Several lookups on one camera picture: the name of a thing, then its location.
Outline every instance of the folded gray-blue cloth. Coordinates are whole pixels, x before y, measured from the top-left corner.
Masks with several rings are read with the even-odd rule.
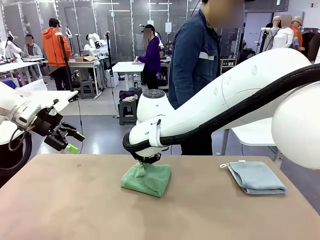
[[[285,194],[287,191],[286,186],[264,162],[230,162],[227,166],[246,194]]]

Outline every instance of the purple jacket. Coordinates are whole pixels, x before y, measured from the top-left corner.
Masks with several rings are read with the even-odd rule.
[[[155,36],[150,42],[146,49],[145,56],[139,56],[138,60],[144,63],[144,71],[151,72],[160,71],[160,50],[159,50],[160,40]]]

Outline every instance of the orange jacket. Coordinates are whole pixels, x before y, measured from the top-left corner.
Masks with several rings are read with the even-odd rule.
[[[55,35],[55,33],[58,33],[58,31],[52,27],[44,30],[42,33],[42,45],[45,51],[45,55],[48,58],[48,65],[63,67],[66,65],[64,60],[64,53],[62,51],[60,37]],[[71,49],[66,37],[63,34],[61,36],[63,38],[66,56],[69,59]]]
[[[299,28],[293,24],[291,29],[293,30],[293,36],[295,38],[298,38],[299,46],[302,47],[303,38],[302,38],[302,33],[300,32]]]

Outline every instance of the gray plastic stool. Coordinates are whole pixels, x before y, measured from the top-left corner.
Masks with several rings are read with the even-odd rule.
[[[130,87],[129,91],[133,92],[133,94],[137,95],[138,99],[140,99],[140,96],[142,95],[142,88],[141,87],[138,87],[138,88]]]
[[[132,112],[132,116],[125,116],[125,108],[127,111]],[[120,101],[119,102],[119,124],[136,124],[137,122],[137,104],[136,101],[126,102]]]
[[[90,89],[89,93],[85,93],[85,86],[89,87]],[[81,99],[94,98],[96,96],[94,86],[92,85],[91,81],[80,81],[80,96],[81,96]]]

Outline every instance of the green towel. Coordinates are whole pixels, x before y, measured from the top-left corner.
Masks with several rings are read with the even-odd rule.
[[[162,197],[171,174],[169,165],[138,162],[121,178],[121,187],[155,197]]]

